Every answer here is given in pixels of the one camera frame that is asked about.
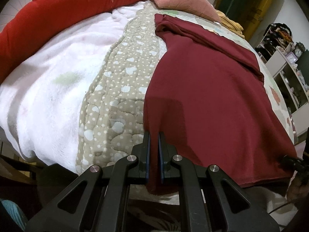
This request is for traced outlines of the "dark red garment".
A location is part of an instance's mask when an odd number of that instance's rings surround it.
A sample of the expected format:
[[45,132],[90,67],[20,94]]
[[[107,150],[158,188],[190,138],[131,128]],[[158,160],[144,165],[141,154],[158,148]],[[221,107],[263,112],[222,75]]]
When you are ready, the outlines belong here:
[[248,49],[169,15],[155,14],[155,34],[167,51],[147,88],[143,124],[150,133],[150,182],[157,191],[158,136],[200,166],[218,165],[238,185],[284,192],[296,157],[272,110],[257,58]]

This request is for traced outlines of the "beige heart-patterned quilt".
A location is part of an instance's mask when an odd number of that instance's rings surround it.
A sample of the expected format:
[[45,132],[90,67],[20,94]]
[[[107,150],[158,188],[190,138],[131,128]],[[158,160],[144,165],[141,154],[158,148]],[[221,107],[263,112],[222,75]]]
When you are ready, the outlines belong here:
[[282,95],[250,44],[206,19],[186,12],[157,9],[154,3],[146,2],[126,25],[119,41],[111,46],[84,97],[76,157],[78,174],[91,165],[114,165],[130,155],[133,147],[140,144],[144,133],[148,132],[143,124],[144,99],[155,68],[167,51],[165,42],[155,34],[155,14],[200,25],[253,52],[264,76],[264,87],[272,110],[287,133],[291,124],[286,107],[280,107]]

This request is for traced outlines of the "white fleece blanket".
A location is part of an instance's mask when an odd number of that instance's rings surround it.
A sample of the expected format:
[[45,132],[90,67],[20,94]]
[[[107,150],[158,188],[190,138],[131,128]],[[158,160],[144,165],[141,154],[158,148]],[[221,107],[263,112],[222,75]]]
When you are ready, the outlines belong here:
[[1,84],[1,146],[10,156],[75,171],[82,101],[144,3],[85,19],[54,36]]

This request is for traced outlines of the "white shelf unit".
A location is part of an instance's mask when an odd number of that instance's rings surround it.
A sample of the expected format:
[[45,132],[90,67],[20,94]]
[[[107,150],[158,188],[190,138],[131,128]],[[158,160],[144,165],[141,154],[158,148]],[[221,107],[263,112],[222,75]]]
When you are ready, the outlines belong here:
[[305,81],[297,61],[305,53],[302,43],[295,43],[286,24],[269,24],[263,38],[255,47],[274,78],[299,137],[308,129],[308,82]]

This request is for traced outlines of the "yellow crumpled garment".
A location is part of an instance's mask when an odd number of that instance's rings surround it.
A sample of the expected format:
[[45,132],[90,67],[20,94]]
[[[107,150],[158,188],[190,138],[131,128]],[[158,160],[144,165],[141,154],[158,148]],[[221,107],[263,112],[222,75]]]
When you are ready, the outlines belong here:
[[219,19],[220,19],[220,24],[223,26],[223,27],[225,27],[225,28],[227,28],[228,30],[230,30],[231,32],[233,32],[234,34],[236,34],[237,36],[239,36],[239,37],[241,37],[242,39],[244,39],[244,35],[243,35],[243,27],[239,24],[239,23],[237,23],[237,22],[235,22],[235,21],[233,21],[233,20],[231,20],[231,19],[229,19],[223,12],[221,12],[220,10],[216,10],[216,12],[217,12],[217,15],[218,15],[218,17],[219,17]]

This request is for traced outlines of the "red patterned pillow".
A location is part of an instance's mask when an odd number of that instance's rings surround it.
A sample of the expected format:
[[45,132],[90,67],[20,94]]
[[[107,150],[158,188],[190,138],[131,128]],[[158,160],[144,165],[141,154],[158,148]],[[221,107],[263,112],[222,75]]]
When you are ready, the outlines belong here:
[[1,31],[1,81],[64,29],[139,1],[32,0]]

